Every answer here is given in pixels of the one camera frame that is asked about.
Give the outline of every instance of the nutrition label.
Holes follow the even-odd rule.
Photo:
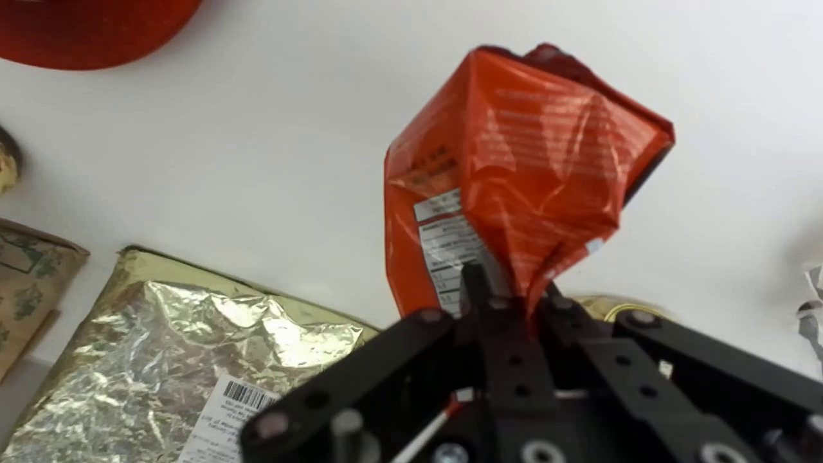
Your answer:
[[[480,236],[463,216],[459,190],[414,204],[414,220],[436,302],[444,311],[459,316],[459,271],[485,254]]]
[[[241,463],[235,434],[273,402],[274,393],[220,374],[178,463]]]

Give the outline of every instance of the bolt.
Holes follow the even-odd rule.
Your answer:
[[[633,321],[634,325],[642,325],[642,326],[649,326],[649,325],[656,325],[657,319],[653,316],[653,315],[647,315],[647,311],[630,311],[630,316],[633,316]]]
[[[439,325],[441,321],[441,311],[430,308],[430,311],[418,311],[418,319],[426,325]]]
[[[260,441],[273,441],[288,432],[288,415],[286,411],[270,411],[261,415],[253,424]]]
[[[441,443],[433,448],[432,463],[468,463],[468,450],[457,443]]]
[[[734,448],[724,443],[703,443],[696,456],[700,463],[748,463]]]
[[[565,463],[565,452],[548,441],[529,441],[520,450],[521,463]]]

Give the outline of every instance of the silver foil wrapper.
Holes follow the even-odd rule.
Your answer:
[[[372,335],[320,307],[125,250],[0,460],[171,463],[220,370],[286,393]]]

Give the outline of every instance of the white table surface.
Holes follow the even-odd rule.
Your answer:
[[[801,266],[823,254],[819,20],[809,0],[205,0],[125,67],[0,63],[0,124],[27,155],[0,216],[91,253],[0,387],[0,434],[125,245],[390,325],[383,150],[477,45],[561,45],[675,124],[622,232],[565,290],[664,303],[817,375],[795,308]]]

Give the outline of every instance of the crumpled chip bag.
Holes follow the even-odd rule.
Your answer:
[[[619,226],[673,127],[541,45],[480,46],[388,148],[385,274],[400,315],[459,311],[459,268],[498,263],[514,297]]]

